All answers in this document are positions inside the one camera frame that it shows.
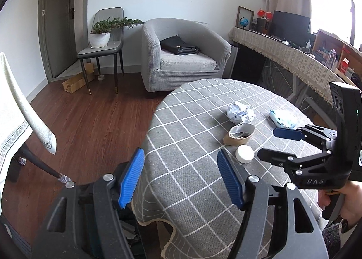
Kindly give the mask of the person's right hand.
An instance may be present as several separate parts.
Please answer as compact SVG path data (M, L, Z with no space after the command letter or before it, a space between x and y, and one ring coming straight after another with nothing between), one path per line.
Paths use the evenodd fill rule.
M337 192L341 195L345 195L344 203L340 210L340 216L346 220L348 226L352 228L361 219L361 182L348 181L342 189L337 189Z

